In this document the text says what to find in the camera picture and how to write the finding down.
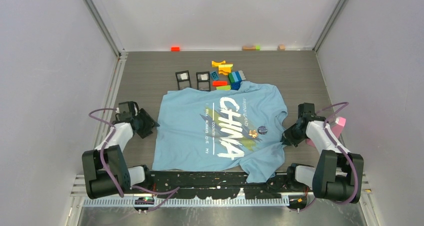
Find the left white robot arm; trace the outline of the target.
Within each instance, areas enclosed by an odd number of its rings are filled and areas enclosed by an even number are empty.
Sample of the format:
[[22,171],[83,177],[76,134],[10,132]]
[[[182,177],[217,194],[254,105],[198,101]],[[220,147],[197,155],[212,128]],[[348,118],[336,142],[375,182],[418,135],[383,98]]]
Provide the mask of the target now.
[[158,122],[134,101],[119,103],[112,111],[115,113],[112,122],[96,117],[96,110],[89,113],[90,118],[109,127],[102,142],[81,157],[85,190],[90,199],[123,197],[133,186],[141,193],[148,193],[154,185],[146,165],[127,166],[123,150],[135,135],[142,139],[150,136]]

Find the blue round brooch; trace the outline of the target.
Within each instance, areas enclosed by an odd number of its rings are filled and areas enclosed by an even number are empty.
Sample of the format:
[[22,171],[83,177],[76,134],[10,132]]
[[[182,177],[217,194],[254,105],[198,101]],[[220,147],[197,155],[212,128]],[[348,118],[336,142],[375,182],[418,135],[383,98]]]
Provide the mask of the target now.
[[266,126],[260,126],[258,127],[257,132],[261,135],[265,135],[268,132],[268,129]]

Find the light blue printed t-shirt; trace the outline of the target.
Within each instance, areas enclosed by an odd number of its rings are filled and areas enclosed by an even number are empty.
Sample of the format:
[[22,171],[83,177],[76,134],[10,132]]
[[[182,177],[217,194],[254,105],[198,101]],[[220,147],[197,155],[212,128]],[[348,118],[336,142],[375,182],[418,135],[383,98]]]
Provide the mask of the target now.
[[[279,89],[249,81],[239,90],[169,91],[162,98],[152,169],[216,172],[239,166],[263,183],[285,162],[287,106]],[[249,130],[266,126],[253,139]]]

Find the pink leaf brooch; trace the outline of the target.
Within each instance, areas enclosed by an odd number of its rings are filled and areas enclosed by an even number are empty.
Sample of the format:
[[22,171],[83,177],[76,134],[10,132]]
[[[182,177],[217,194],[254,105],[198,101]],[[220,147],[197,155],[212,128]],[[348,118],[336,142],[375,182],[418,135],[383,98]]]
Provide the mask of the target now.
[[256,130],[249,130],[248,135],[249,135],[251,138],[255,139],[255,138],[257,138],[257,137],[258,137],[258,135],[259,135],[259,134],[257,133],[257,131],[256,131]]

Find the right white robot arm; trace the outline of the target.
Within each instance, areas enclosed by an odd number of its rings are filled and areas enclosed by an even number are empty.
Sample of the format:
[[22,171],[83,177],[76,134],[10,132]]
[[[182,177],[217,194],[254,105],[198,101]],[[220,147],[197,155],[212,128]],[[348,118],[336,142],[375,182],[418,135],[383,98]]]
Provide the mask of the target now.
[[319,116],[313,103],[297,107],[297,121],[281,137],[283,145],[311,140],[319,153],[315,167],[291,164],[285,184],[291,191],[309,188],[318,199],[356,204],[361,197],[364,159],[350,152],[333,133],[329,118]]

